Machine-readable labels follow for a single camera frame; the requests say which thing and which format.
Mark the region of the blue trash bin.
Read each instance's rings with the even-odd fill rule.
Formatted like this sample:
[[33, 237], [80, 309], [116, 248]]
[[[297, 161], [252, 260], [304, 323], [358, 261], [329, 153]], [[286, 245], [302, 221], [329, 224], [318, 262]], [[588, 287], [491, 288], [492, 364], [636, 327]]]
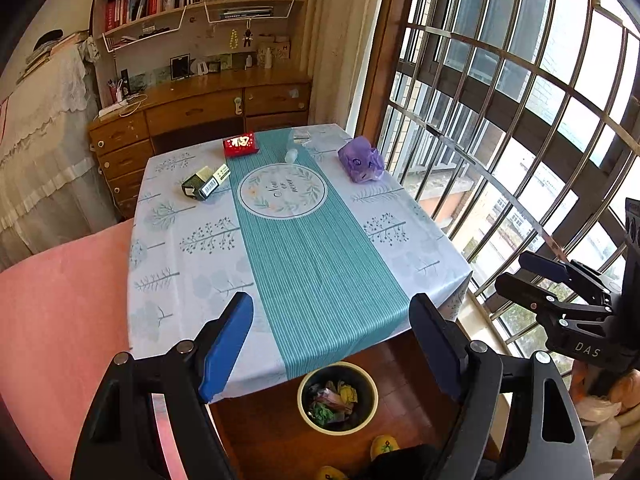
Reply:
[[[336, 392], [339, 382], [354, 387], [358, 402], [345, 405]], [[332, 404], [338, 411], [337, 422], [325, 427], [317, 426], [308, 416], [312, 401]], [[378, 411], [380, 396], [371, 375], [362, 367], [341, 361], [308, 373], [297, 390], [297, 408], [300, 416], [313, 430], [331, 437], [345, 437], [369, 425]]]

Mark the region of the purple tissue pack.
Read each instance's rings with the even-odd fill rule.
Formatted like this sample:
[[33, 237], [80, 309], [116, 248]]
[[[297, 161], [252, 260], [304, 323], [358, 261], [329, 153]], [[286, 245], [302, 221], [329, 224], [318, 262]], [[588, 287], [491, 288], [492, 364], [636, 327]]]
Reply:
[[384, 174], [380, 152], [364, 136], [355, 136], [337, 151], [349, 179], [354, 183], [378, 181]]

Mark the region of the green paper scraps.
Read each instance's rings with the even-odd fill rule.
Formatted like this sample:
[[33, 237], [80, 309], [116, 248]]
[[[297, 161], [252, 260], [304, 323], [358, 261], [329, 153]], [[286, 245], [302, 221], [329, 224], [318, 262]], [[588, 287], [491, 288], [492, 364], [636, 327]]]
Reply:
[[308, 410], [308, 416], [319, 427], [325, 427], [337, 422], [338, 411], [332, 404], [322, 401], [312, 401]]

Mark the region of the left yellow slipper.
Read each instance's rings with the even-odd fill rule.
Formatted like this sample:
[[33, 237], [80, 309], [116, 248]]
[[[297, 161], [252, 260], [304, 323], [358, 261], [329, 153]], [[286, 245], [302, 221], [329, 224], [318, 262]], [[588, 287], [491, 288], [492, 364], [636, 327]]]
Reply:
[[348, 480], [348, 477], [333, 466], [322, 466], [314, 475], [314, 480]]

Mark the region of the wooden desk with drawers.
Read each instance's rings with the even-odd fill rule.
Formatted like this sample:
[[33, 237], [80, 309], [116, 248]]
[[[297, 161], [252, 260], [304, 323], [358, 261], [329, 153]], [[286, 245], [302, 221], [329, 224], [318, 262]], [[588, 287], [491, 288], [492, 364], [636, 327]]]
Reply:
[[99, 173], [119, 217], [136, 210], [148, 160], [244, 132], [308, 122], [311, 76], [292, 67], [226, 70], [169, 81], [146, 97], [88, 125]]

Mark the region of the black picture frame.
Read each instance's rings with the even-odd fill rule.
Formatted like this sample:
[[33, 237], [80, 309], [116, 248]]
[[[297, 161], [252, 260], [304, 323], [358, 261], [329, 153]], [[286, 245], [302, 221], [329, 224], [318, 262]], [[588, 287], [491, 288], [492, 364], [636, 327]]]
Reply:
[[184, 54], [175, 56], [170, 59], [170, 78], [172, 80], [181, 80], [191, 76], [190, 71], [190, 55]]

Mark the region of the pink bed cover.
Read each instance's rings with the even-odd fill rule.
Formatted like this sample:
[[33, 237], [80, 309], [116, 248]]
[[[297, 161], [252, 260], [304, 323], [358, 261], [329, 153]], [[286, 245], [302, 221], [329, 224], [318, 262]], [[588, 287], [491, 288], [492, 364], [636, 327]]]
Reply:
[[170, 316], [127, 316], [125, 221], [31, 256], [1, 273], [1, 397], [53, 479], [70, 476], [96, 388], [130, 334], [156, 339]]

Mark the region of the metal window grille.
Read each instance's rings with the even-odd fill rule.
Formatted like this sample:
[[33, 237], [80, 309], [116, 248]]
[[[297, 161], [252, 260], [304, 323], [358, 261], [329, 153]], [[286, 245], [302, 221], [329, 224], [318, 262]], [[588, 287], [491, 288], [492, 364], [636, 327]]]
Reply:
[[404, 0], [378, 146], [471, 267], [503, 348], [546, 341], [497, 294], [524, 252], [624, 273], [624, 205], [639, 193], [639, 24], [620, 0]]

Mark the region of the lace covered furniture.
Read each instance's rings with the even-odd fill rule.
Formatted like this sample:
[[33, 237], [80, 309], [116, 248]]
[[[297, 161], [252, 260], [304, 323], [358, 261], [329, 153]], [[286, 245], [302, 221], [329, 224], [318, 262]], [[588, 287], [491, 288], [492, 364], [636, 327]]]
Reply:
[[90, 150], [98, 114], [83, 44], [58, 50], [1, 109], [1, 267], [117, 222]]

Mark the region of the yellow paper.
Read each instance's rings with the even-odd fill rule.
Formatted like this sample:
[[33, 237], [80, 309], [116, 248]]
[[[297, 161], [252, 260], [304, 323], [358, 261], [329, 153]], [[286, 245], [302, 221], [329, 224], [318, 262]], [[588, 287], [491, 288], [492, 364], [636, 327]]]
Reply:
[[344, 382], [339, 382], [336, 387], [336, 392], [341, 399], [341, 402], [345, 405], [352, 405], [358, 402], [358, 394], [354, 387]]

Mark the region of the clear plastic bottle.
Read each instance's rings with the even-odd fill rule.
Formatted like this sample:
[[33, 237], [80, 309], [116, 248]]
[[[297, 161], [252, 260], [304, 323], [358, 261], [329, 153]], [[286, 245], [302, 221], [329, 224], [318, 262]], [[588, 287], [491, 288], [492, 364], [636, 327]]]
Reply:
[[314, 139], [310, 130], [306, 127], [292, 128], [286, 138], [284, 162], [295, 164], [303, 151], [309, 151], [312, 148], [314, 148]]

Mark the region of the black trouser legs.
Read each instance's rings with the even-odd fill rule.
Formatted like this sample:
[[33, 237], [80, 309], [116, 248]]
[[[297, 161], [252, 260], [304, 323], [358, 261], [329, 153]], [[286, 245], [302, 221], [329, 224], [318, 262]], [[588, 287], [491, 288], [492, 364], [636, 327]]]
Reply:
[[363, 467], [355, 479], [426, 479], [438, 460], [439, 452], [431, 445], [383, 453]]

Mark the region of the red envelope box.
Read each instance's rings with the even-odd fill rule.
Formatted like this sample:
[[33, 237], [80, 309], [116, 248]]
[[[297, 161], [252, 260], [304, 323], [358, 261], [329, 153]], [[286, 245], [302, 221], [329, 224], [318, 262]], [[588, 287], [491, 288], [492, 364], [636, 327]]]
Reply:
[[254, 155], [259, 151], [254, 133], [246, 132], [222, 141], [224, 156], [227, 158]]

